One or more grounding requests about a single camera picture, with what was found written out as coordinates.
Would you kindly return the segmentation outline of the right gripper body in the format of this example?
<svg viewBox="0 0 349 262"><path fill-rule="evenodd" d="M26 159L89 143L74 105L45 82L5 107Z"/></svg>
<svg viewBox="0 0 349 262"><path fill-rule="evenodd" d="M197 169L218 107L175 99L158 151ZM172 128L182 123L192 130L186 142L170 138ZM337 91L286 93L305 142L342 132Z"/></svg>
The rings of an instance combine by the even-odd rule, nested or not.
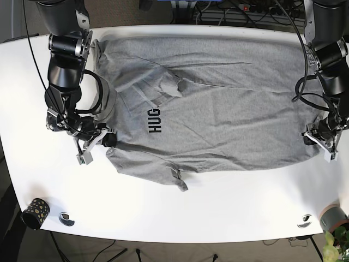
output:
<svg viewBox="0 0 349 262"><path fill-rule="evenodd" d="M98 135L93 135L92 138L84 142L82 147L79 144L80 139L77 135L74 136L74 143L78 151L76 158L80 165L88 165L93 161L91 150L94 146L101 145L103 138L106 138L108 134L112 134L111 128L101 128Z"/></svg>

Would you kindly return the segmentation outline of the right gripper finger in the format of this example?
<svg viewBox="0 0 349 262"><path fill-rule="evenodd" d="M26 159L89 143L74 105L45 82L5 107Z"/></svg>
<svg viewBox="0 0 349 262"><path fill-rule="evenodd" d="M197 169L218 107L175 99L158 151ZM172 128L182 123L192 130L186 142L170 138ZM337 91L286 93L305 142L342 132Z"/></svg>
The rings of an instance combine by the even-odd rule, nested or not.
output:
<svg viewBox="0 0 349 262"><path fill-rule="evenodd" d="M103 137L103 146L104 147L115 147L117 145L117 134L116 133L107 133Z"/></svg>

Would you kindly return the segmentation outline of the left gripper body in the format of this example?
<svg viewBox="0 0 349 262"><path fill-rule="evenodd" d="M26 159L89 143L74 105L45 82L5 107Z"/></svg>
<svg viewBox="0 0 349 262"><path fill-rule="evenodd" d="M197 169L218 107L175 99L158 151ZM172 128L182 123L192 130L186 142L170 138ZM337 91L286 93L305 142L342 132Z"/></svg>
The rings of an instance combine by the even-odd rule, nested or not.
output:
<svg viewBox="0 0 349 262"><path fill-rule="evenodd" d="M338 144L345 125L339 124L331 127L328 121L318 121L306 125L304 132L307 137L324 150L324 159L327 162L337 160Z"/></svg>

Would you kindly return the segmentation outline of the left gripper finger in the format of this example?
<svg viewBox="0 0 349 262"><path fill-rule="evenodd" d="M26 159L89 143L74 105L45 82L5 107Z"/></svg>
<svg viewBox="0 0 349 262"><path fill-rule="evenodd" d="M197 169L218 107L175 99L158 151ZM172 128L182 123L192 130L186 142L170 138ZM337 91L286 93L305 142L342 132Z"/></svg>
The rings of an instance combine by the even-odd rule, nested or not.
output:
<svg viewBox="0 0 349 262"><path fill-rule="evenodd" d="M304 141L304 144L307 146L316 145L316 143L312 141L309 137L307 137L305 133L303 133L303 141Z"/></svg>

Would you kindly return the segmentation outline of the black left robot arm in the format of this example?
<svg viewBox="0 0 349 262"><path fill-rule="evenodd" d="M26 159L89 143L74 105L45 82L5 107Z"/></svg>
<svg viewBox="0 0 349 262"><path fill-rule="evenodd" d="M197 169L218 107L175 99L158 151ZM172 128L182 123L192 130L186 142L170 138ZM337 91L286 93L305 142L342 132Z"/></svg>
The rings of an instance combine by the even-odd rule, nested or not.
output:
<svg viewBox="0 0 349 262"><path fill-rule="evenodd" d="M327 116L310 123L302 134L306 145L319 145L324 158L337 159L341 134L348 129L348 47L344 38L347 18L347 1L304 1L304 37L302 46L305 71L312 68L313 75L305 74L295 85L293 102L300 100ZM319 96L325 106L307 99L304 91L309 80L318 80L323 89Z"/></svg>

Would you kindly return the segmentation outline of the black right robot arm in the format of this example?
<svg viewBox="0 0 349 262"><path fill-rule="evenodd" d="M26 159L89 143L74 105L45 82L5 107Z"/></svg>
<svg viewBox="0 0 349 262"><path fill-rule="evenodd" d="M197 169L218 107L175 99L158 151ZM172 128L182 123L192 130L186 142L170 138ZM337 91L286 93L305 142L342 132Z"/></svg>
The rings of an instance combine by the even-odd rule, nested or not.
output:
<svg viewBox="0 0 349 262"><path fill-rule="evenodd" d="M96 145L116 145L116 132L106 123L97 123L93 114L104 95L101 79L85 69L93 32L84 1L35 1L49 30L50 62L44 87L47 105L46 126L53 132L67 132L78 150L80 164L89 164ZM80 83L84 75L97 82L98 98L90 109L77 109L82 97Z"/></svg>

